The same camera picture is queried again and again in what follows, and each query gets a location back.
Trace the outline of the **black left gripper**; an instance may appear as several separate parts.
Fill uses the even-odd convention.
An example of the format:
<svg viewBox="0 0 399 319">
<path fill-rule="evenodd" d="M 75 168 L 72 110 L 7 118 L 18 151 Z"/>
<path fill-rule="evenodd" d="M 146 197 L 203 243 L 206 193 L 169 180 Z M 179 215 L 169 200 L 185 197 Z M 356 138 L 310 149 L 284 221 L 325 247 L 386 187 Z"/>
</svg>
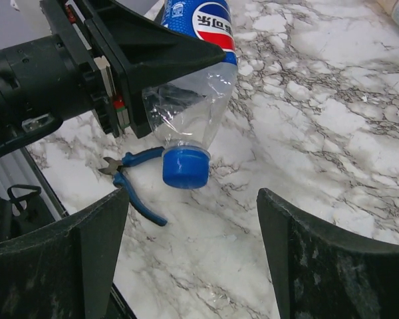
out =
<svg viewBox="0 0 399 319">
<path fill-rule="evenodd" d="M 61 90 L 62 120 L 92 111 L 115 137 L 131 127 L 137 138 L 151 129 L 143 90 L 221 62 L 217 45 L 171 31 L 117 1 L 41 1 L 59 41 L 57 50 L 74 80 Z"/>
</svg>

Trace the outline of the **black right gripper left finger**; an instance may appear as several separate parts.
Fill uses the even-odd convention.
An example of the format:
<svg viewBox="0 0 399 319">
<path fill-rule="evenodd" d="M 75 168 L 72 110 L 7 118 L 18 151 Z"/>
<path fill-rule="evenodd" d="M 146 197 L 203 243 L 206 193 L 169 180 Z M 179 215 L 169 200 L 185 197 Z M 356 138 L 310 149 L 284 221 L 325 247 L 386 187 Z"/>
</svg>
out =
<svg viewBox="0 0 399 319">
<path fill-rule="evenodd" d="M 0 241 L 0 318 L 129 318 L 114 273 L 130 200 L 122 189 Z"/>
</svg>

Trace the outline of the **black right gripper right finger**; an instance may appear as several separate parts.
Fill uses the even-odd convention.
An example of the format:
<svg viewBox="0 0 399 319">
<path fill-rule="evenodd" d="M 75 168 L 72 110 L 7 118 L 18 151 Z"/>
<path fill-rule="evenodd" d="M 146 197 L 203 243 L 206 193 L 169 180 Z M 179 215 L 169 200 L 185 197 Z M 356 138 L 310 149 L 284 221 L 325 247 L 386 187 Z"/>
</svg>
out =
<svg viewBox="0 0 399 319">
<path fill-rule="evenodd" d="M 260 189 L 257 210 L 282 318 L 399 318 L 399 245 L 357 235 Z"/>
</svg>

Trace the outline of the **clear bottle blue label back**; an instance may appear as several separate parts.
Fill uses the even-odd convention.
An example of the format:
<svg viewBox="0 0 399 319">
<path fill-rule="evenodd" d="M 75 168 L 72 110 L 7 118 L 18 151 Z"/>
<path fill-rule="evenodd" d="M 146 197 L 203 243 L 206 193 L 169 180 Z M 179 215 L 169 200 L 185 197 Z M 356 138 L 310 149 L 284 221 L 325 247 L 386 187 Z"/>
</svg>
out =
<svg viewBox="0 0 399 319">
<path fill-rule="evenodd" d="M 164 147 L 162 179 L 197 189 L 209 177 L 213 141 L 235 87 L 237 57 L 227 1 L 166 1 L 162 26 L 223 49 L 222 62 L 144 91 L 148 121 Z"/>
</svg>

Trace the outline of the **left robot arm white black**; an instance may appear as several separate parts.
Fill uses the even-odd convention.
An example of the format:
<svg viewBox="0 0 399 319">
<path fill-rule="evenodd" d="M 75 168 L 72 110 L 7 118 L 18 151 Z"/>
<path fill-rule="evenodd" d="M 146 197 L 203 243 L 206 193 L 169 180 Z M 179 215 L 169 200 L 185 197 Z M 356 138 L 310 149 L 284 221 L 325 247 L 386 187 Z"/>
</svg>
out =
<svg viewBox="0 0 399 319">
<path fill-rule="evenodd" d="M 49 34 L 0 50 L 0 158 L 92 111 L 106 134 L 151 132 L 142 92 L 221 62 L 215 44 L 116 1 L 41 1 Z"/>
</svg>

